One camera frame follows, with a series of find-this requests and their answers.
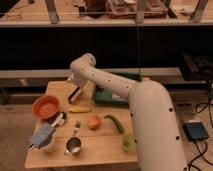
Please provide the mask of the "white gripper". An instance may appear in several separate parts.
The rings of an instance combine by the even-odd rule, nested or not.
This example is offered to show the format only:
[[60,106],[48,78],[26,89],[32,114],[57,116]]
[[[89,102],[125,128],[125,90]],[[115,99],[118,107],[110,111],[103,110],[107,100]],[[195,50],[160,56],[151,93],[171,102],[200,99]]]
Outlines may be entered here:
[[75,94],[75,98],[79,99],[81,95],[84,93],[83,87],[87,83],[87,80],[77,74],[72,74],[70,77],[67,78],[66,83],[73,83],[76,86],[80,87]]

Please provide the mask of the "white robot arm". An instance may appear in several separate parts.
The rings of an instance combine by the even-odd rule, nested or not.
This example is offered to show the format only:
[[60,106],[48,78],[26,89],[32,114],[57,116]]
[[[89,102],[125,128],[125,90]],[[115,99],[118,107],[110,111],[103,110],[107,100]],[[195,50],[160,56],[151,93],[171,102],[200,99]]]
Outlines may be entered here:
[[95,68],[86,53],[70,64],[68,80],[83,87],[90,80],[129,102],[141,171],[189,171],[176,113],[166,88],[153,80],[137,82]]

